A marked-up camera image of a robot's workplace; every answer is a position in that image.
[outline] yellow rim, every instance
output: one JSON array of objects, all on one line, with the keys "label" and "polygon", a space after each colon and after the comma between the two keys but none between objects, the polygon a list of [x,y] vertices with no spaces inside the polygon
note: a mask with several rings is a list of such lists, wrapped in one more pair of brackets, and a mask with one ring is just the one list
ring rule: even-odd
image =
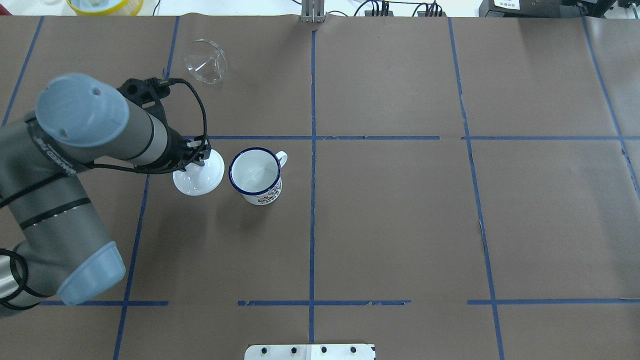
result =
[{"label": "yellow rim", "polygon": [[[142,7],[142,2],[143,2],[143,0],[140,0],[140,3],[138,4],[138,7],[137,7],[136,11],[134,11],[134,13],[131,14],[131,15],[138,14],[138,12],[140,11],[140,8]],[[67,0],[67,4],[69,4],[71,9],[73,9],[76,13],[82,14],[82,15],[89,15],[89,16],[91,16],[91,15],[109,15],[109,14],[115,13],[116,11],[122,9],[128,3],[129,3],[129,0],[122,0],[116,6],[114,6],[112,8],[109,8],[107,10],[102,10],[102,11],[99,11],[99,12],[86,12],[86,11],[82,11],[82,10],[76,8],[75,6],[73,6],[71,4],[71,0]]]}]

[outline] light blue cap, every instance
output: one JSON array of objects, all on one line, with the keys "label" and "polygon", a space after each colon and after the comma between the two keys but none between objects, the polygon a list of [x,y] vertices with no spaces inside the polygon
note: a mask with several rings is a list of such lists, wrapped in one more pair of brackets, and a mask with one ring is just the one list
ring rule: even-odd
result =
[{"label": "light blue cap", "polygon": [[127,100],[89,75],[70,73],[51,80],[36,102],[38,123],[57,141],[96,147],[115,139],[129,121]]},{"label": "light blue cap", "polygon": [[115,285],[124,273],[122,257],[116,243],[111,241],[75,269],[62,283],[57,295],[66,305],[78,305]]}]

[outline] blue rim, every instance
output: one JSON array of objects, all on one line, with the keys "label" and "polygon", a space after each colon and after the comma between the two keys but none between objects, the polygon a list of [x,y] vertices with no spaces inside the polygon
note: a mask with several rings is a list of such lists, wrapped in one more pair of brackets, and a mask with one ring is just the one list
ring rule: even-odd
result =
[{"label": "blue rim", "polygon": [[[236,185],[236,182],[234,181],[233,176],[231,176],[231,169],[234,167],[234,164],[236,163],[236,160],[238,159],[238,157],[240,155],[246,153],[247,151],[251,151],[251,150],[262,150],[262,151],[268,153],[269,155],[271,155],[273,157],[273,159],[276,161],[276,164],[278,165],[278,175],[276,176],[276,179],[273,181],[273,184],[269,185],[263,191],[259,191],[259,192],[255,192],[255,193],[246,192],[246,191],[240,189],[240,186]],[[271,152],[271,150],[265,149],[263,147],[250,147],[248,149],[245,149],[245,150],[242,150],[241,152],[239,152],[238,155],[236,155],[235,158],[231,161],[231,164],[229,165],[229,171],[228,171],[229,181],[231,181],[231,185],[237,191],[239,191],[240,193],[242,193],[244,195],[251,195],[251,196],[262,195],[263,193],[266,193],[267,191],[269,191],[272,187],[274,187],[278,183],[278,180],[280,180],[280,169],[281,169],[280,160],[278,160],[278,157],[276,156],[276,154]]]}]

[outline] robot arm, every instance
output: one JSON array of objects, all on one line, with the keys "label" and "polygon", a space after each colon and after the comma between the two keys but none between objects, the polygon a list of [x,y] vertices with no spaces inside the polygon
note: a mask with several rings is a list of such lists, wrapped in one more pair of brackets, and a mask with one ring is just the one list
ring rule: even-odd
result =
[{"label": "robot arm", "polygon": [[[194,142],[166,122],[160,98],[174,83],[195,94],[181,79],[130,79],[116,90],[87,75],[62,75],[40,93],[34,113],[0,129],[0,207],[8,204],[25,236],[13,250],[0,249],[0,318],[54,294],[76,305],[123,278],[120,253],[76,174],[95,167],[167,174],[202,165],[211,150],[206,119]],[[95,164],[101,156],[134,168]]]}]

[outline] enamel mug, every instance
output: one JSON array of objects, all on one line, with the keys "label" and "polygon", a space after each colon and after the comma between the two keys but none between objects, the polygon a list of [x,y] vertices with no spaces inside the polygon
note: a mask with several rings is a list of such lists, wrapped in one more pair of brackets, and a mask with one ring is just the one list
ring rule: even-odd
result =
[{"label": "enamel mug", "polygon": [[282,192],[280,171],[286,163],[284,151],[274,154],[263,147],[250,147],[231,161],[229,180],[253,205],[271,204]]}]

